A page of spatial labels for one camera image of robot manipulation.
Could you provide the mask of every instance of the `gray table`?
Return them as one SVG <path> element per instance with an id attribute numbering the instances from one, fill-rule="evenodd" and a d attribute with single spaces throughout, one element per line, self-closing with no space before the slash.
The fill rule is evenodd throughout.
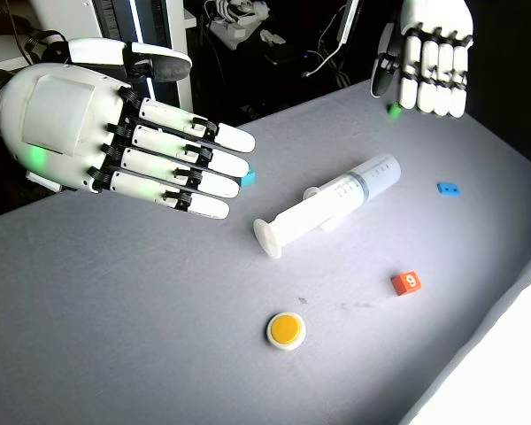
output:
<path id="1" fill-rule="evenodd" d="M 0 217 L 1 425 L 394 423 L 531 255 L 531 164 L 470 117 L 392 121 L 360 84 L 245 129 L 258 182 L 227 220 L 70 192 Z M 261 251 L 255 218 L 382 151 L 396 186 Z M 294 352 L 265 339 L 280 311 Z"/>

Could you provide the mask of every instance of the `large white syringe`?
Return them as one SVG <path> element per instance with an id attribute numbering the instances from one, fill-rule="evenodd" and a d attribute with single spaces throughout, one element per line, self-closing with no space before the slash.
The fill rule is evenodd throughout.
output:
<path id="1" fill-rule="evenodd" d="M 271 223 L 254 221 L 254 233 L 270 257 L 278 259 L 281 248 L 299 236 L 351 213 L 399 180 L 395 158 L 381 154 L 352 168 L 320 188 L 309 188 L 304 201 L 281 212 Z"/>

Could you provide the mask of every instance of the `syringe plunger end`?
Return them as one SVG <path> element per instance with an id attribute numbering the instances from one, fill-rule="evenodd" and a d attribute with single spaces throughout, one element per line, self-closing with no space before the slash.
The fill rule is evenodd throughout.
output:
<path id="1" fill-rule="evenodd" d="M 281 257 L 281 244 L 269 223 L 261 219 L 254 220 L 254 233 L 267 255 L 273 259 Z"/>

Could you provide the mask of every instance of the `white charger stick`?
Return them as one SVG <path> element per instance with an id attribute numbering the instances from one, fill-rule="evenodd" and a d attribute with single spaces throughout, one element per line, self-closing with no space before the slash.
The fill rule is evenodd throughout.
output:
<path id="1" fill-rule="evenodd" d="M 395 158 L 378 155 L 320 188 L 309 188 L 303 202 L 281 212 L 271 223 L 255 220 L 256 238 L 270 257 L 278 259 L 283 246 L 323 223 L 351 213 L 395 184 L 400 176 Z"/>

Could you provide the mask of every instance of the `robotic hand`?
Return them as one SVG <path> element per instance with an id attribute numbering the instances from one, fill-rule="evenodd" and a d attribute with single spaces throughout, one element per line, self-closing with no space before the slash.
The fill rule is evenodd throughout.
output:
<path id="1" fill-rule="evenodd" d="M 186 55 L 139 43 L 85 39 L 66 48 L 70 64 L 121 66 L 128 77 L 156 81 L 185 78 L 191 65 Z M 244 159 L 218 148 L 250 152 L 255 145 L 242 130 L 140 98 L 107 75 L 56 63 L 0 81 L 0 131 L 27 177 L 49 189 L 107 189 L 214 219 L 226 218 L 228 205 L 205 194 L 235 197 L 239 185 L 228 177 L 249 171 Z"/>
<path id="2" fill-rule="evenodd" d="M 459 118 L 466 108 L 472 16 L 464 0 L 404 0 L 399 24 L 388 24 L 372 73 L 372 95 L 388 89 L 401 67 L 399 104 Z"/>

